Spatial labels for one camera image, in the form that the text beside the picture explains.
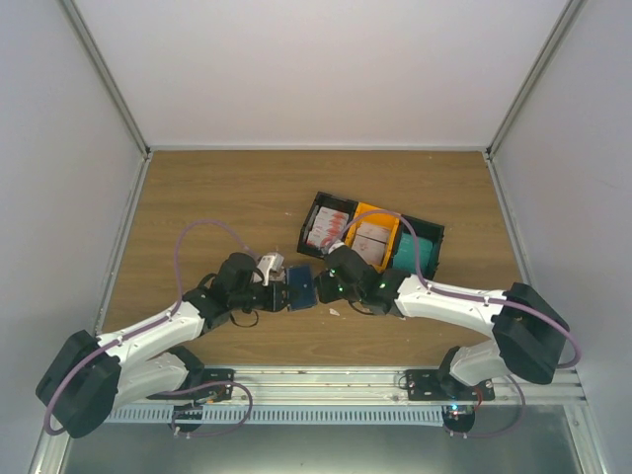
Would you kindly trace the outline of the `white pink cards stack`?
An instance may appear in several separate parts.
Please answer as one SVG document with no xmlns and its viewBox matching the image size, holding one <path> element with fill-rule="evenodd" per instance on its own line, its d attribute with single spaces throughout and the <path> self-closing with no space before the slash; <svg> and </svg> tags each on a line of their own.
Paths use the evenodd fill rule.
<svg viewBox="0 0 632 474">
<path fill-rule="evenodd" d="M 356 251 L 368 264 L 380 266 L 386 254 L 391 230 L 370 222 L 361 222 L 352 242 Z"/>
</svg>

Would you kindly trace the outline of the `orange bin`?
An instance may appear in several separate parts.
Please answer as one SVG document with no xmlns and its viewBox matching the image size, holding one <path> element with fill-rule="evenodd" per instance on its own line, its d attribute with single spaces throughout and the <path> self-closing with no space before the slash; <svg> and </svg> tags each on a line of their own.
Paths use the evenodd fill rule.
<svg viewBox="0 0 632 474">
<path fill-rule="evenodd" d="M 381 208 L 365 202 L 357 205 L 355 217 L 374 210 L 378 213 L 364 217 L 349 229 L 345 243 L 381 272 L 391 258 L 400 220 L 397 213 L 383 213 Z"/>
</svg>

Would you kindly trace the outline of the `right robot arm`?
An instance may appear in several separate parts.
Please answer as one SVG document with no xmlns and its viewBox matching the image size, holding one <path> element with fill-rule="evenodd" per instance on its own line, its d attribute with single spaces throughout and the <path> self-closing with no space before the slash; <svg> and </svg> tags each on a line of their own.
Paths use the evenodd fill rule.
<svg viewBox="0 0 632 474">
<path fill-rule="evenodd" d="M 480 290 L 421 280 L 403 270 L 382 272 L 340 244 L 325 257 L 315 278 L 323 303 L 359 303 L 374 315 L 433 319 L 485 336 L 471 347 L 455 347 L 443 358 L 438 391 L 458 400 L 487 379 L 516 375 L 539 385 L 552 382 L 570 327 L 530 285 Z"/>
</svg>

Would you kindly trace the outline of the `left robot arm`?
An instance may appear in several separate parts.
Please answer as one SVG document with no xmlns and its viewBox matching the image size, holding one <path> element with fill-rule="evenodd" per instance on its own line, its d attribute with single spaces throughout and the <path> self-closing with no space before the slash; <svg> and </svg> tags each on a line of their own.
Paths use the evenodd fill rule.
<svg viewBox="0 0 632 474">
<path fill-rule="evenodd" d="M 71 335 L 40 380 L 48 435 L 83 437 L 108 415 L 141 399 L 199 399 L 209 388 L 204 364 L 184 346 L 235 313 L 278 312 L 288 304 L 284 258 L 233 253 L 172 306 L 118 331 Z"/>
</svg>

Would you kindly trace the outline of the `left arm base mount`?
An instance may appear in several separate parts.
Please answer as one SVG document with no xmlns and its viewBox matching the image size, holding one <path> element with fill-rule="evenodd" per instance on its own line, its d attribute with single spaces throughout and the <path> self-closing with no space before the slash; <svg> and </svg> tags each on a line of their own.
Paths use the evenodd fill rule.
<svg viewBox="0 0 632 474">
<path fill-rule="evenodd" d="M 205 368 L 195 369 L 189 373 L 185 381 L 176 388 L 176 391 L 197 388 L 196 391 L 187 394 L 169 395 L 158 393 L 147 397 L 150 401 L 160 401 L 173 406 L 172 421 L 169 426 L 174 425 L 180 430 L 180 434 L 191 435 L 196 432 L 201 424 L 191 424 L 191 421 L 200 421 L 203 408 L 206 405 L 230 400 L 232 397 L 232 387 L 227 385 L 217 385 L 206 388 L 199 388 L 208 382 L 232 381 L 235 370 L 231 368 Z"/>
</svg>

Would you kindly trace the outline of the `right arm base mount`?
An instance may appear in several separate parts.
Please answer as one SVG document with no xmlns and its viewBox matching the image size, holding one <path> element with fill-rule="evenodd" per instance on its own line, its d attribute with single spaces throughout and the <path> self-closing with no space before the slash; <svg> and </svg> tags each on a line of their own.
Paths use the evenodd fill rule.
<svg viewBox="0 0 632 474">
<path fill-rule="evenodd" d="M 482 404 L 496 398 L 490 379 L 465 385 L 443 368 L 407 369 L 398 385 L 407 392 L 409 401 L 439 405 L 443 426 L 455 435 L 468 435 Z"/>
</svg>

